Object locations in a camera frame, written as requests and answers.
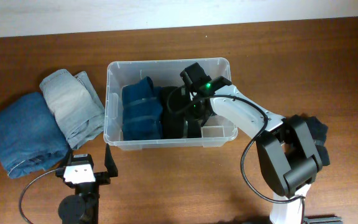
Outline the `teal taped shirt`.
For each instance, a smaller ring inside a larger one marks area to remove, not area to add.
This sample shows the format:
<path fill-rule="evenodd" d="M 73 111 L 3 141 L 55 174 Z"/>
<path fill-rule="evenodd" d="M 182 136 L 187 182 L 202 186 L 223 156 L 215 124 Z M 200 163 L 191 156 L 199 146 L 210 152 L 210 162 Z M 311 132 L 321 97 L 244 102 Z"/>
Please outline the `teal taped shirt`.
<path fill-rule="evenodd" d="M 150 77 L 122 89 L 122 132 L 125 141 L 162 139 L 161 89 L 154 86 Z"/>

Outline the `dark taped garment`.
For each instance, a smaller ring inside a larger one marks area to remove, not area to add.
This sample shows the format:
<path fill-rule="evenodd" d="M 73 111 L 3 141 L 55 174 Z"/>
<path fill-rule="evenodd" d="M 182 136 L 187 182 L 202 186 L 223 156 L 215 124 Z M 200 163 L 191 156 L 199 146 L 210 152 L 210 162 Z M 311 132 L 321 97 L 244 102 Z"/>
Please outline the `dark taped garment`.
<path fill-rule="evenodd" d="M 327 140 L 328 126 L 323 124 L 317 117 L 307 117 L 305 122 L 311 133 L 311 137 L 316 146 L 317 152 L 321 158 L 323 166 L 330 165 L 328 150 L 326 149 L 325 142 Z"/>

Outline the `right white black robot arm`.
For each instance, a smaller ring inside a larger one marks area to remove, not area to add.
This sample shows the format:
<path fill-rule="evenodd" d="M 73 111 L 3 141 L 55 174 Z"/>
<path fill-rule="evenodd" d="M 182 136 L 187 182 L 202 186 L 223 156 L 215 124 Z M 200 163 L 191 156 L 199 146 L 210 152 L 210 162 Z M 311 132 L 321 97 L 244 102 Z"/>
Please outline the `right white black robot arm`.
<path fill-rule="evenodd" d="M 270 223 L 307 223 L 305 198 L 317 173 L 330 164 L 325 147 L 328 128 L 316 117 L 284 117 L 244 96 L 230 80 L 212 79 L 198 63 L 180 74 L 186 89 L 195 94 L 182 113 L 192 109 L 221 116 L 251 140 L 241 155 L 241 175 L 260 198 L 272 203 Z M 257 148 L 262 177 L 273 197 L 260 193 L 246 176 L 244 165 L 252 145 Z"/>

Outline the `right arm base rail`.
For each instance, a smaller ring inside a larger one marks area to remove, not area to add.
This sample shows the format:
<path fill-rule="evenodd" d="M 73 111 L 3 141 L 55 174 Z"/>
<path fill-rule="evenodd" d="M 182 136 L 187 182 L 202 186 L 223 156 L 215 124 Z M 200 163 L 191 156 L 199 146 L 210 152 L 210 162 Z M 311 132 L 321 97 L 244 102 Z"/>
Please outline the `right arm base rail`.
<path fill-rule="evenodd" d="M 323 218 L 307 218 L 303 219 L 304 224 L 343 224 L 341 217 L 323 217 Z"/>

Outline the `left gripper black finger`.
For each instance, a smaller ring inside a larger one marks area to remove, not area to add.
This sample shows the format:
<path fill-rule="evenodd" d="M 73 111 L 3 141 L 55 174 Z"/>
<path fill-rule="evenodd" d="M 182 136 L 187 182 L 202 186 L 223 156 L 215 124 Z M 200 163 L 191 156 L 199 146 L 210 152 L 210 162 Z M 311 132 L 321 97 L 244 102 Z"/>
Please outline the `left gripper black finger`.
<path fill-rule="evenodd" d="M 118 169 L 114 162 L 114 159 L 112 158 L 109 144 L 106 144 L 106 148 L 105 148 L 104 166 L 110 177 L 118 176 Z"/>
<path fill-rule="evenodd" d="M 73 150 L 69 149 L 65 157 L 60 161 L 59 168 L 65 167 L 68 164 L 68 161 L 71 158 Z"/>

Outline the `black taped garment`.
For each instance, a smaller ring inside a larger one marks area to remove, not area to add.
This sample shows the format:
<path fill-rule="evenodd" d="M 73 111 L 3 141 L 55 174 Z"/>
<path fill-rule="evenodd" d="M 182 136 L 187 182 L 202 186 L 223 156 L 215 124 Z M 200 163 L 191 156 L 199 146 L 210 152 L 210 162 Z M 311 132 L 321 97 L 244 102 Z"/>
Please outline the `black taped garment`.
<path fill-rule="evenodd" d="M 163 87 L 160 91 L 160 102 L 163 107 L 161 125 L 164 139 L 201 137 L 201 127 L 196 120 L 187 114 L 174 115 L 167 107 L 169 103 L 172 111 L 177 111 L 190 103 L 190 92 L 185 87 Z"/>

